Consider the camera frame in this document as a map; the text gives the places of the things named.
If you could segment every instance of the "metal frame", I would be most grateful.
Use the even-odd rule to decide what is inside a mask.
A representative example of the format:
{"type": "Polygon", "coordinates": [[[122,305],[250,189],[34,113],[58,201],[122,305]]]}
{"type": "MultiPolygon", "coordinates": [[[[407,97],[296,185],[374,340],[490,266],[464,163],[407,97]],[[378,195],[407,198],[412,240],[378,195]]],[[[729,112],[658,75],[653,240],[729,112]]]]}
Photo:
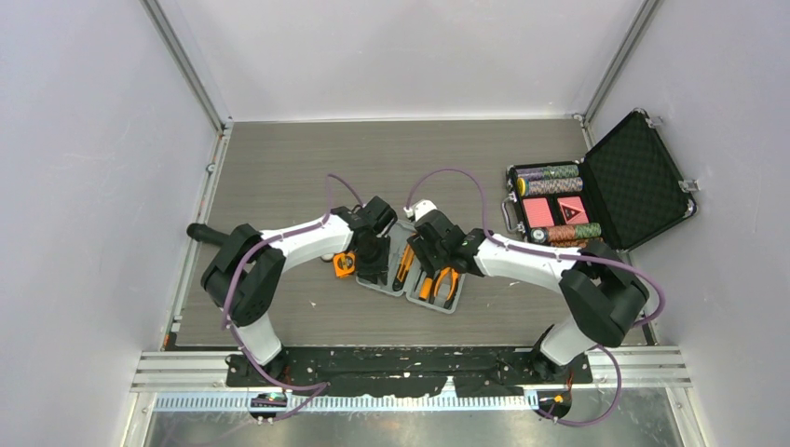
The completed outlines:
{"type": "Polygon", "coordinates": [[[615,53],[615,57],[612,59],[612,62],[606,69],[604,78],[601,80],[601,83],[598,85],[598,88],[592,95],[590,104],[587,106],[587,110],[584,112],[583,127],[584,125],[593,121],[593,118],[595,118],[595,115],[601,108],[601,104],[604,102],[606,95],[608,95],[609,91],[612,89],[612,86],[614,86],[614,83],[617,80],[622,67],[625,65],[625,62],[628,60],[629,56],[631,56],[631,53],[636,47],[639,38],[647,29],[647,26],[650,24],[650,19],[653,17],[653,14],[661,5],[662,1],[663,0],[643,0],[642,6],[639,7],[639,11],[636,13],[636,16],[631,22],[631,26],[628,28],[628,32],[625,34],[625,38],[623,39],[622,43],[620,43],[617,53],[615,53]]]}
{"type": "MultiPolygon", "coordinates": [[[[223,129],[222,137],[217,140],[214,147],[214,155],[211,158],[211,163],[206,166],[206,179],[203,183],[203,194],[200,196],[200,203],[195,213],[193,222],[204,224],[209,219],[211,213],[211,205],[214,202],[214,195],[217,191],[217,184],[220,180],[220,172],[225,163],[225,154],[227,153],[227,146],[230,142],[230,136],[233,133],[233,121],[228,121],[223,129]]],[[[167,342],[168,334],[171,332],[178,332],[181,326],[181,312],[184,310],[184,301],[186,295],[189,293],[189,287],[192,283],[192,276],[195,275],[195,261],[198,257],[199,242],[189,239],[186,248],[186,255],[184,256],[184,264],[179,275],[178,286],[172,298],[172,308],[168,312],[168,327],[163,334],[161,345],[167,342]]]]}
{"type": "MultiPolygon", "coordinates": [[[[517,351],[529,351],[519,348],[517,351]]],[[[705,445],[689,403],[691,381],[676,346],[629,346],[612,349],[620,364],[624,388],[665,388],[678,428],[686,445],[705,445]]],[[[250,399],[260,393],[279,392],[289,397],[290,409],[302,397],[277,386],[229,388],[225,386],[225,358],[237,350],[144,352],[134,376],[131,394],[136,396],[130,410],[127,437],[123,445],[142,446],[155,412],[248,412],[250,399]]],[[[616,387],[614,366],[601,351],[588,352],[593,382],[576,384],[575,389],[616,387]]],[[[452,376],[433,398],[335,398],[319,397],[303,411],[312,413],[397,412],[397,411],[492,411],[533,410],[538,392],[562,390],[563,385],[523,386],[523,397],[457,398],[452,376]]]]}
{"type": "MultiPolygon", "coordinates": [[[[516,349],[528,352],[529,347],[516,349]]],[[[611,350],[620,364],[623,387],[690,387],[686,364],[676,346],[624,346],[611,350]]],[[[225,386],[225,358],[238,354],[226,351],[143,352],[131,392],[217,392],[229,389],[256,392],[284,392],[276,386],[228,388],[225,386]]],[[[617,385],[614,366],[598,350],[587,353],[592,373],[591,384],[574,388],[611,388],[617,385]]],[[[524,385],[524,389],[547,391],[563,389],[563,385],[524,385]]]]}
{"type": "Polygon", "coordinates": [[[178,65],[181,74],[184,75],[186,84],[192,89],[192,92],[195,93],[197,101],[203,108],[203,112],[206,113],[206,117],[211,121],[211,125],[214,126],[214,129],[218,133],[222,132],[223,129],[225,129],[227,120],[220,117],[216,106],[211,101],[211,97],[205,87],[203,87],[203,83],[200,81],[195,66],[189,60],[189,56],[186,54],[178,35],[176,35],[173,30],[162,6],[159,4],[158,0],[140,0],[140,3],[148,12],[151,22],[153,22],[154,26],[157,28],[165,46],[173,57],[173,61],[178,65]]]}
{"type": "MultiPolygon", "coordinates": [[[[187,85],[193,90],[201,107],[218,132],[222,132],[214,151],[212,163],[207,167],[207,178],[203,195],[196,213],[195,222],[205,223],[211,211],[219,173],[225,160],[229,143],[232,121],[224,120],[217,112],[207,90],[204,88],[189,60],[184,46],[166,17],[159,0],[141,0],[157,31],[178,65],[187,85]]],[[[592,96],[583,115],[573,115],[581,124],[582,134],[589,148],[594,146],[595,136],[590,128],[601,104],[612,89],[620,71],[627,61],[649,21],[661,4],[661,0],[644,0],[633,19],[618,51],[607,67],[606,73],[592,96]]],[[[168,333],[177,332],[181,312],[189,284],[194,275],[198,244],[191,241],[184,257],[180,281],[173,297],[173,306],[168,317],[168,333]]],[[[674,418],[686,445],[706,445],[693,405],[693,388],[680,351],[674,346],[631,346],[612,350],[620,364],[623,387],[626,388],[665,388],[673,408],[674,418]]],[[[282,392],[275,386],[228,388],[225,386],[227,366],[225,357],[237,354],[237,350],[226,351],[175,351],[144,352],[134,376],[127,406],[127,422],[124,446],[142,446],[154,412],[159,411],[248,411],[247,406],[233,404],[249,400],[251,394],[261,392],[282,392]]],[[[578,388],[613,388],[616,386],[614,367],[600,351],[588,353],[593,383],[578,388]]],[[[417,410],[513,410],[532,408],[531,397],[538,391],[562,389],[558,385],[524,386],[523,398],[475,398],[475,401],[455,397],[452,376],[447,385],[434,400],[408,400],[386,398],[317,398],[305,411],[348,412],[348,411],[398,411],[407,408],[417,410]]],[[[293,397],[291,402],[301,398],[293,397]]]]}

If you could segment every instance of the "gray plastic tray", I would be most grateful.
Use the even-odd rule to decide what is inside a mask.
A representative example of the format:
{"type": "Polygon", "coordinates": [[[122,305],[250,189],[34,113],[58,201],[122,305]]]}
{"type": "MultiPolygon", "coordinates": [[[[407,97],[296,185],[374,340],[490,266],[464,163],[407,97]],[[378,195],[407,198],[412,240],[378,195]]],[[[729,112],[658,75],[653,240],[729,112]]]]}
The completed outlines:
{"type": "MultiPolygon", "coordinates": [[[[456,307],[458,307],[458,301],[460,301],[461,289],[464,284],[465,275],[461,275],[461,278],[458,280],[456,299],[453,300],[453,304],[449,309],[445,309],[443,307],[444,300],[437,299],[432,305],[419,299],[419,291],[416,290],[416,286],[422,274],[422,269],[420,268],[420,263],[416,258],[412,262],[412,266],[409,268],[409,273],[406,275],[406,280],[403,282],[403,288],[399,291],[394,291],[392,289],[392,283],[394,282],[395,275],[398,273],[398,267],[401,265],[403,252],[406,250],[406,245],[408,244],[406,239],[408,239],[414,232],[414,226],[407,221],[398,221],[392,225],[392,228],[389,229],[389,266],[386,285],[373,284],[359,277],[357,277],[357,282],[362,287],[380,291],[382,293],[386,293],[387,295],[401,296],[405,294],[406,299],[412,303],[442,312],[443,314],[452,314],[456,311],[456,307]]],[[[450,286],[448,284],[442,284],[439,286],[439,295],[444,296],[447,294],[449,288],[450,286]]]]}

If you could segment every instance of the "black mounting plate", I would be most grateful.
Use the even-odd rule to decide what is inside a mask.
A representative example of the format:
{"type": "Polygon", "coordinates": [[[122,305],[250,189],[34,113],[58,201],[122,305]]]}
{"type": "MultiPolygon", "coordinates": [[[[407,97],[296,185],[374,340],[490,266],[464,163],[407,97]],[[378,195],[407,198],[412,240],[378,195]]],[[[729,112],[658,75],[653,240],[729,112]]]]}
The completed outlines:
{"type": "MultiPolygon", "coordinates": [[[[518,396],[524,394],[521,385],[547,384],[527,370],[528,352],[513,346],[284,347],[278,360],[287,366],[278,380],[329,382],[324,396],[416,398],[439,394],[453,376],[460,398],[518,396]]],[[[269,385],[241,354],[229,356],[228,365],[235,371],[228,369],[229,387],[269,385]]],[[[570,363],[575,384],[593,382],[588,365],[585,355],[570,363]]],[[[554,383],[564,386],[565,379],[554,383]]]]}

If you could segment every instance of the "orange tape measure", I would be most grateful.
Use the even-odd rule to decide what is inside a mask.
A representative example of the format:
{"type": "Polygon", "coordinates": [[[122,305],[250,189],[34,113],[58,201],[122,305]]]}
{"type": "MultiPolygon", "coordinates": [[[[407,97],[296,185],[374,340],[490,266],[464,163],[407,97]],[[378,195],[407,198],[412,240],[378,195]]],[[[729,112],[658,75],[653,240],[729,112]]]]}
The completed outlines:
{"type": "Polygon", "coordinates": [[[356,257],[354,253],[337,253],[332,259],[334,275],[338,278],[349,277],[356,270],[356,257]]]}

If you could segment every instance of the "gray wood surface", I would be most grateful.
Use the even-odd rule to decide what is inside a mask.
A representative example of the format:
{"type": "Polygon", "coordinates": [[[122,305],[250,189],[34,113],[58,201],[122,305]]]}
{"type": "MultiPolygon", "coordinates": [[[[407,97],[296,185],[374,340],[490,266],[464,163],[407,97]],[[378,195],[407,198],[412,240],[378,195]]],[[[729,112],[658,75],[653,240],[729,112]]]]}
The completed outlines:
{"type": "MultiPolygon", "coordinates": [[[[402,214],[414,182],[443,167],[468,169],[484,186],[488,221],[504,232],[499,202],[511,164],[576,159],[586,150],[574,120],[239,123],[220,173],[209,225],[276,229],[320,217],[324,175],[350,182],[363,200],[379,195],[402,214]]],[[[334,183],[334,204],[354,205],[334,183]]],[[[474,183],[441,173],[415,200],[429,198],[465,231],[480,226],[474,183]]],[[[183,312],[179,345],[230,345],[219,310],[199,286],[216,249],[203,246],[183,312]]],[[[505,278],[469,276],[457,311],[445,315],[337,279],[329,264],[303,264],[280,280],[270,309],[285,345],[530,345],[569,315],[560,295],[505,278]]],[[[630,343],[644,342],[633,331],[630,343]]]]}

